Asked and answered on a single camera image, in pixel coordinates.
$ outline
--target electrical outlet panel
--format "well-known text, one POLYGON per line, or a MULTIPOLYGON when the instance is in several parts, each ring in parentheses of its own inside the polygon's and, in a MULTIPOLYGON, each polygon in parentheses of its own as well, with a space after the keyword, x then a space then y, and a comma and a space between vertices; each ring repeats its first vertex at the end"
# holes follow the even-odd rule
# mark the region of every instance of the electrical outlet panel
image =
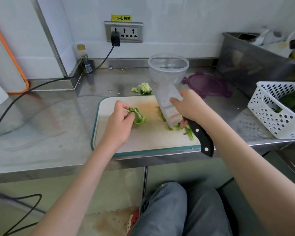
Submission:
POLYGON ((111 42, 111 32, 119 31, 120 42, 143 42, 142 22, 105 21, 106 38, 111 42))

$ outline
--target plastic bowl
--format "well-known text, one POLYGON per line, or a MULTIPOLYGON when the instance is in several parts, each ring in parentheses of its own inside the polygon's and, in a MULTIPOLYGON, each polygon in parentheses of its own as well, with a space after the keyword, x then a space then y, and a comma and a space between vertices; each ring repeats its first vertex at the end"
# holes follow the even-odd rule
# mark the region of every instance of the plastic bowl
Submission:
POLYGON ((148 59, 150 77, 155 83, 171 82, 178 84, 184 78, 189 61, 179 55, 157 54, 148 59))

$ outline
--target yellow bottle cap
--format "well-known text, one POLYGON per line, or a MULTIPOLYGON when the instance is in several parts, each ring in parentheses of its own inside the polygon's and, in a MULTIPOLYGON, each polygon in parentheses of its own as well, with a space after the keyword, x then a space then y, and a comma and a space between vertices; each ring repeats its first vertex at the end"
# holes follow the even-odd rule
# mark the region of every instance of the yellow bottle cap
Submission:
POLYGON ((85 50, 85 45, 83 44, 78 44, 76 45, 76 47, 78 48, 78 50, 85 50))

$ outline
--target bottle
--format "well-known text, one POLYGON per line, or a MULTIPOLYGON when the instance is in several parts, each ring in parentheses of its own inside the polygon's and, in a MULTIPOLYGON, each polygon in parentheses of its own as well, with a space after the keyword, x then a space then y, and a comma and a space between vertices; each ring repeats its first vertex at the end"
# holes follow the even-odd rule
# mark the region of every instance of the bottle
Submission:
POLYGON ((90 65, 90 61, 89 61, 87 53, 85 51, 85 45, 78 44, 76 47, 78 48, 79 57, 81 58, 83 72, 86 73, 86 74, 92 73, 93 69, 92 69, 92 67, 90 65))

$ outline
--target hand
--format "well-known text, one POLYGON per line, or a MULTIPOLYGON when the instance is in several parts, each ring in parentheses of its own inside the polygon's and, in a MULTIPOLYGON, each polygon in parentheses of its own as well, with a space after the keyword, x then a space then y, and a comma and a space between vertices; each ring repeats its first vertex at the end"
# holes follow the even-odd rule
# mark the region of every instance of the hand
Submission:
POLYGON ((107 143, 117 151, 128 139, 135 118, 128 113, 130 106, 120 100, 115 103, 114 112, 110 115, 100 144, 107 143))
MULTIPOLYGON (((179 93, 183 98, 182 101, 179 101, 176 98, 170 98, 170 102, 183 117, 197 121, 197 117, 201 114, 203 108, 208 105, 206 105, 203 99, 191 89, 183 89, 179 93)), ((183 121, 181 126, 184 127, 185 125, 186 123, 183 121)))

